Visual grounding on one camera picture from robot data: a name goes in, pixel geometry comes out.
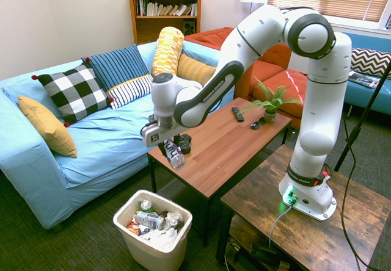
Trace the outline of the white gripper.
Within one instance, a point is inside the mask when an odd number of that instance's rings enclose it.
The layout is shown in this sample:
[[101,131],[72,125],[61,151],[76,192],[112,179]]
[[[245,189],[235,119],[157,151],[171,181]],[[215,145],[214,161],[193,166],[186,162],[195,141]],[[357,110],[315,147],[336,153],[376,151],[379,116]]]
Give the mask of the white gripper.
[[158,145],[162,155],[167,157],[163,141],[174,137],[174,144],[180,145],[180,133],[186,130],[186,127],[176,123],[171,128],[160,127],[157,123],[147,124],[141,129],[142,141],[147,147]]

